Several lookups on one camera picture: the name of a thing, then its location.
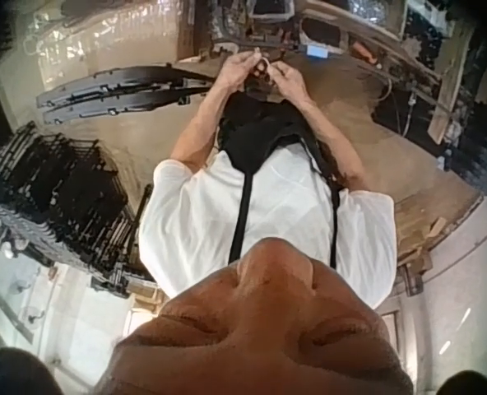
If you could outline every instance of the wooden floor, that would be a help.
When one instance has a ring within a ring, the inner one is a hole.
[[[63,29],[52,31],[42,38],[42,54],[26,55],[17,46],[0,64],[0,92],[11,125],[17,128],[31,119],[40,121],[35,97],[65,81],[113,67],[173,62],[177,10],[162,7],[152,1],[95,17],[71,35]],[[23,40],[30,19],[21,16],[17,22],[17,37]],[[423,243],[417,241],[418,232],[438,217],[450,225],[465,215],[479,194],[455,174],[438,170],[435,159],[419,147],[372,122],[369,113],[380,83],[339,63],[290,61],[306,77],[311,96],[325,114],[354,143],[375,188],[395,200],[399,240],[407,243],[401,243],[401,253],[412,241]],[[218,67],[217,62],[186,66],[211,75]],[[99,138],[136,209],[153,169],[168,156],[197,104],[195,99],[188,106],[82,120],[46,130]]]

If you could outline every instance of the black apron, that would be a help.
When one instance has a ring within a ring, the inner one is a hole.
[[[286,100],[281,103],[262,102],[241,92],[229,98],[218,133],[220,151],[226,151],[232,166],[244,174],[242,200],[228,263],[239,259],[242,253],[253,176],[277,147],[291,144],[304,146],[309,160],[314,158],[317,164],[318,169],[313,170],[324,178],[331,189],[333,236],[329,264],[332,268],[336,268],[337,208],[340,204],[340,187],[333,178],[336,171],[335,164],[332,160],[324,159],[322,146],[314,136],[313,130],[291,103]]]

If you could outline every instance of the hand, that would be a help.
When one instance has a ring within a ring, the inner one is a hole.
[[[267,69],[269,76],[278,86],[280,93],[294,105],[311,101],[302,74],[284,62],[274,62]]]
[[[261,58],[261,53],[252,51],[229,56],[216,78],[216,85],[228,89],[230,93],[236,92]]]

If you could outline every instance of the white t-shirt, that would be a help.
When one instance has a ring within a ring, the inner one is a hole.
[[[141,219],[141,260],[169,297],[225,267],[244,175],[218,153],[192,174],[176,160],[154,172],[154,192]],[[390,293],[397,268],[393,200],[381,193],[341,191],[336,270],[370,307]],[[297,144],[275,150],[254,175],[242,255],[266,237],[287,240],[329,264],[332,240],[329,188]]]

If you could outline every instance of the nose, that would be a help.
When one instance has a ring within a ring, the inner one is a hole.
[[[234,335],[244,350],[284,350],[298,338],[313,296],[313,264],[282,239],[264,239],[237,267]]]

